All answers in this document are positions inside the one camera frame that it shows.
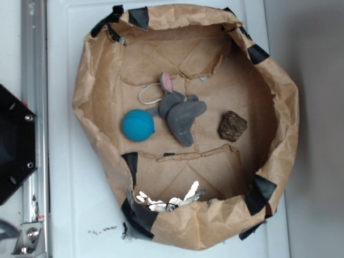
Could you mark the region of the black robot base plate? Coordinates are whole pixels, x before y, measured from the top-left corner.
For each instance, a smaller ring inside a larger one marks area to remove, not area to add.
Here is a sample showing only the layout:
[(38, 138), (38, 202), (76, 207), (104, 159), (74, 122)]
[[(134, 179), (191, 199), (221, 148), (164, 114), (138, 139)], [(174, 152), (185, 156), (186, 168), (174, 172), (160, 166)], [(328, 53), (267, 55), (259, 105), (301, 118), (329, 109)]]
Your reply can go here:
[(1, 205), (37, 169), (36, 115), (1, 86)]

